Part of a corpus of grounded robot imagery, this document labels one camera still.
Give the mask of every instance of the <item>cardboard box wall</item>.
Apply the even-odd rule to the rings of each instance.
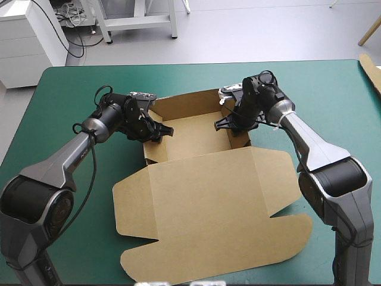
[[[179,284],[281,262],[310,237],[305,214],[270,218],[301,195],[289,154],[250,147],[247,132],[216,132],[229,113],[218,102],[216,89],[157,100],[150,114],[174,136],[144,143],[148,166],[114,186],[118,233],[158,240],[121,255],[136,281]]]

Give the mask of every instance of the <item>white table frame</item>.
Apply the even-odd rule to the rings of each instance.
[[[187,13],[190,13],[188,0],[182,0]],[[135,0],[133,17],[107,19],[101,0],[91,0],[99,27],[106,43],[112,43],[111,31],[133,30],[144,28],[155,28],[162,26],[171,26],[172,38],[177,38],[176,13],[174,10],[174,0],[168,0],[169,14],[147,16],[151,8],[152,1],[145,5],[145,0]]]

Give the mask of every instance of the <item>white cable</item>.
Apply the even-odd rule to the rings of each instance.
[[[82,21],[86,18],[86,15],[83,15],[84,10],[83,8],[78,8],[74,5],[74,3],[64,3],[61,7],[61,11],[63,13],[63,16],[68,18],[69,22],[66,20],[66,26],[69,28],[78,27],[82,24]]]
[[[282,119],[285,118],[285,116],[287,116],[288,114],[291,114],[291,113],[295,113],[295,111],[290,110],[290,111],[287,111],[287,112],[283,113],[282,116],[280,117],[279,121],[278,121],[278,124],[274,127],[273,130],[277,131],[279,129],[280,122],[282,121]]]

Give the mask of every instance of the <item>wooden stick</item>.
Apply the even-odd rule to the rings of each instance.
[[[368,32],[366,32],[363,38],[358,42],[358,45],[359,46],[364,45],[365,42],[370,38],[370,36],[377,30],[379,26],[381,26],[381,16],[373,23],[373,25],[368,30]]]

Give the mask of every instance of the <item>white drawer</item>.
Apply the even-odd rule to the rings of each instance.
[[[50,66],[45,54],[0,58],[0,80],[6,88],[37,85],[43,71]]]
[[[0,21],[0,40],[35,37],[27,19]]]
[[[44,54],[37,37],[0,40],[0,58]]]

